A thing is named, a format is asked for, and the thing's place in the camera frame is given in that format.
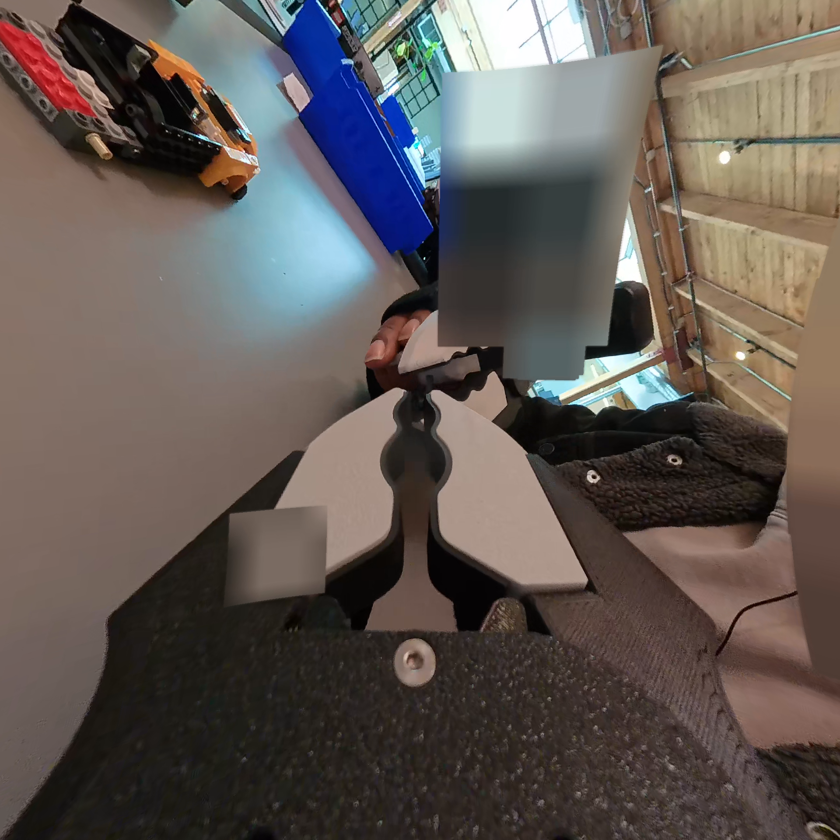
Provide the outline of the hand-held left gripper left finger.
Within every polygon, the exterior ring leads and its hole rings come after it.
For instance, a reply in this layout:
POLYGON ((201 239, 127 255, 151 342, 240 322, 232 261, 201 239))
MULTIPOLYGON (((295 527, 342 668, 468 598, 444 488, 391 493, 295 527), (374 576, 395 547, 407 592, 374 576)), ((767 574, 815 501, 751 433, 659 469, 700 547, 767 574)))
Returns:
POLYGON ((400 432, 396 417, 405 396, 402 389, 391 390, 322 432, 276 504, 278 510, 325 508, 327 581, 384 550, 398 532, 400 516, 385 454, 400 432))

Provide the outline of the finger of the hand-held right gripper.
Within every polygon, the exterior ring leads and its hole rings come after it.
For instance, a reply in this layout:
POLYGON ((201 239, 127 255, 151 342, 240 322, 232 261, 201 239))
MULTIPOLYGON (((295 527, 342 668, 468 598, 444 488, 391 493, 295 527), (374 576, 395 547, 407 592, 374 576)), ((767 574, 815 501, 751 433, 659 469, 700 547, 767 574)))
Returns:
POLYGON ((502 354, 456 355, 429 369, 429 389, 493 421, 508 406, 502 368, 502 354))
POLYGON ((432 312, 413 332, 397 362, 399 375, 467 377, 483 372, 477 350, 438 343, 438 312, 432 312))

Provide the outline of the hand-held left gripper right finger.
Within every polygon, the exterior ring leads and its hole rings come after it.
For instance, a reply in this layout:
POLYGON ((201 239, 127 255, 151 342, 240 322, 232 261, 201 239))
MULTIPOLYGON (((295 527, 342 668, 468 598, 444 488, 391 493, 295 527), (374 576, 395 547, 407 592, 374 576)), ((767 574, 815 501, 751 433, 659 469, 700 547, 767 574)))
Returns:
POLYGON ((525 450, 449 395, 427 401, 444 454, 430 507, 437 544, 513 594, 582 592, 588 577, 525 450))

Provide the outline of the black lego plate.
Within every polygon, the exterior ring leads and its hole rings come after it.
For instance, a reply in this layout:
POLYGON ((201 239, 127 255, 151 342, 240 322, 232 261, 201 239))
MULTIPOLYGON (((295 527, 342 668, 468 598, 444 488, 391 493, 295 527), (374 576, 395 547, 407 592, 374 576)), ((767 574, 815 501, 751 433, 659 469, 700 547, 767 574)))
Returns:
POLYGON ((429 432, 437 418, 437 409, 430 393, 430 378, 419 371, 408 375, 405 395, 395 408, 395 420, 401 433, 411 430, 429 432))

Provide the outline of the person's right forearm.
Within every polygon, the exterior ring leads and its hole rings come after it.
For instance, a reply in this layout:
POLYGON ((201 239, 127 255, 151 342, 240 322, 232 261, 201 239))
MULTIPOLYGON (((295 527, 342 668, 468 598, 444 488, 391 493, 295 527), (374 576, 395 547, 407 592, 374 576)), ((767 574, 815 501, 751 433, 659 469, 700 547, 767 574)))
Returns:
POLYGON ((438 309, 438 282, 420 287, 396 299, 382 314, 381 323, 393 317, 410 317, 415 312, 435 312, 438 309))

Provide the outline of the black lego box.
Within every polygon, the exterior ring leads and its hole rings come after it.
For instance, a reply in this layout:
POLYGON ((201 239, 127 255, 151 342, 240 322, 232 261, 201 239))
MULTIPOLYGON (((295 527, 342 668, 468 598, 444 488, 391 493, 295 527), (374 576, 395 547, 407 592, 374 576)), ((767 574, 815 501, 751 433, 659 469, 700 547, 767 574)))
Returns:
POLYGON ((356 60, 357 55, 366 55, 362 41, 351 21, 351 16, 345 12, 341 1, 321 1, 328 16, 339 30, 339 45, 347 59, 356 60))

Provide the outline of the partly built lego car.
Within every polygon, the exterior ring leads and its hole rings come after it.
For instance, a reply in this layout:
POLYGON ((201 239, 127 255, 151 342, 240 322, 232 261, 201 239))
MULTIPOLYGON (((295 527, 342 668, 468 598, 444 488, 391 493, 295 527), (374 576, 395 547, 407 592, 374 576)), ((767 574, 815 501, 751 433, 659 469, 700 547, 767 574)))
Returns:
POLYGON ((1 9, 1 72, 70 151, 196 176, 234 201, 259 173, 253 134, 188 62, 70 2, 49 26, 1 9))

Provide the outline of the person's right hand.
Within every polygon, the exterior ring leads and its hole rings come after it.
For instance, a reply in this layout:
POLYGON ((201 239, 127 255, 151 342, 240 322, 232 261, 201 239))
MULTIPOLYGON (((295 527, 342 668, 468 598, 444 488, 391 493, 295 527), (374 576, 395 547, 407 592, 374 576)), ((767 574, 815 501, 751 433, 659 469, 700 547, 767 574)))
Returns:
POLYGON ((401 374, 396 358, 429 315, 429 310, 417 310, 396 314, 383 321, 364 357, 370 399, 374 400, 393 389, 411 391, 417 387, 417 375, 401 374))

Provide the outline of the dark fleece jacket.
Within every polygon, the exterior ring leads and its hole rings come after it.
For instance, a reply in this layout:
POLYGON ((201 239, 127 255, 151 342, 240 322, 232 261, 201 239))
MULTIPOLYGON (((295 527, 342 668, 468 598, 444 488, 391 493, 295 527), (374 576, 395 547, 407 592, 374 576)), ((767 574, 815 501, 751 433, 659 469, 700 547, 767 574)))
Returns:
POLYGON ((765 520, 786 471, 785 431, 693 398, 596 413, 524 396, 500 426, 624 532, 765 520))

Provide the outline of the blue storage bin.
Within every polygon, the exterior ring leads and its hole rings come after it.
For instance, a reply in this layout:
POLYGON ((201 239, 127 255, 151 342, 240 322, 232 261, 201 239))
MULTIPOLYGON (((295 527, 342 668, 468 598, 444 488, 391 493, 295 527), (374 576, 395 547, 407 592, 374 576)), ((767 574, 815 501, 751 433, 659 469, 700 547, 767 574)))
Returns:
POLYGON ((414 252, 433 233, 417 174, 352 62, 341 61, 299 119, 388 252, 414 252))
POLYGON ((379 109, 388 129, 387 139, 392 144, 397 163, 402 167, 415 194, 423 197, 425 173, 413 126, 395 96, 384 98, 379 103, 379 109))
POLYGON ((282 48, 306 78, 330 78, 346 60, 341 33, 319 1, 302 2, 287 32, 282 48))

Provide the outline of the white paper sheet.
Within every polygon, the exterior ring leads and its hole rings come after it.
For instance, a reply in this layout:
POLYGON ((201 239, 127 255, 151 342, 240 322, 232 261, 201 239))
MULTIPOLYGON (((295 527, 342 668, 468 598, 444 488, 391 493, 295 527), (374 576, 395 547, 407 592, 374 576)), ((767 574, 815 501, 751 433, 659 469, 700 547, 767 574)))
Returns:
POLYGON ((283 97, 294 108, 297 115, 302 113, 312 99, 308 87, 295 73, 284 76, 276 86, 283 97))

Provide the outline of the green plant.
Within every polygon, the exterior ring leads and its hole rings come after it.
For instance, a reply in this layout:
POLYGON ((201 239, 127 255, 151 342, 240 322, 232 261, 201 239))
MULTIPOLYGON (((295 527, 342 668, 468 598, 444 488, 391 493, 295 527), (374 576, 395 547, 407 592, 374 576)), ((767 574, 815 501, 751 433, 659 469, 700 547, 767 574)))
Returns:
POLYGON ((426 72, 439 47, 440 44, 437 41, 417 38, 408 33, 395 38, 388 47, 388 51, 399 71, 406 70, 410 75, 415 76, 426 72))

